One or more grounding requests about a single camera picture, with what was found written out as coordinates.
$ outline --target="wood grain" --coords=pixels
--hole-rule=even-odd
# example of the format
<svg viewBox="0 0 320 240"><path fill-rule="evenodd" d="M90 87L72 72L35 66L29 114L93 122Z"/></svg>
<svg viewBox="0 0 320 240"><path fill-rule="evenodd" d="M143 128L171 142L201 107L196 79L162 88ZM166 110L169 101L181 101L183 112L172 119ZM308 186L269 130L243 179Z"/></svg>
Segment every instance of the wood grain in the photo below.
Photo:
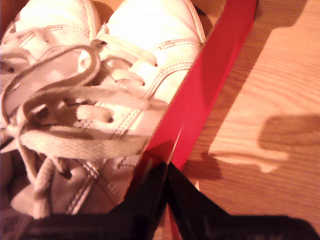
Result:
<svg viewBox="0 0 320 240"><path fill-rule="evenodd" d="M230 214L298 217L320 234L320 1L258 10L184 173Z"/></svg>

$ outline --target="shoelace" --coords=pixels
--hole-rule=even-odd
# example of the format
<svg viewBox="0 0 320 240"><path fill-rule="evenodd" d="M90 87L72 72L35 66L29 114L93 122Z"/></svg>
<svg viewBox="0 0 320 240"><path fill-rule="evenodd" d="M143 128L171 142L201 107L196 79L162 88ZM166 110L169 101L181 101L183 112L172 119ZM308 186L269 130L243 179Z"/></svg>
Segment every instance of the shoelace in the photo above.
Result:
<svg viewBox="0 0 320 240"><path fill-rule="evenodd" d="M28 50L18 47L17 42L23 36L34 33L35 35L39 36L44 42L48 43L49 41L47 38L47 33L39 27L29 28L27 30L16 32L16 26L14 22L11 23L9 29L10 33L3 37L0 47L1 63L7 65L6 60L12 58L20 58L27 61L30 66L35 64L37 60L31 55ZM8 70L13 69L14 71L14 68L9 65L7 66L7 68Z"/></svg>
<svg viewBox="0 0 320 240"><path fill-rule="evenodd" d="M108 48L105 43L111 44L114 50ZM6 97L23 76L74 50L86 52L86 57L79 63L81 73L43 87L20 105L16 112L6 111ZM143 79L133 72L106 64L114 59L122 60L125 64L142 60L153 66L157 65L157 59L153 54L103 33L97 36L91 46L72 46L32 65L13 78L1 93L1 127L4 127L1 129L1 143L13 139L1 151L18 149L20 152L28 179L34 185L33 217L36 219L51 214L48 189L55 169L62 174L68 173L63 159L96 162L133 156L141 152L148 140L139 136L94 139L85 133L84 128L76 127L80 120L98 120L105 123L110 121L112 111L94 105L96 102L126 106L140 111L152 107L153 104L148 99L141 98L139 94ZM103 66L109 75L100 85L94 85L94 79L101 69L101 61L104 62ZM126 87L116 84L118 80L123 79L135 83ZM73 103L86 101L91 104L70 105L66 100ZM47 124L46 117L39 117L40 113L46 111L47 116L53 117L55 123ZM35 152L46 156L39 170L36 163L40 159Z"/></svg>

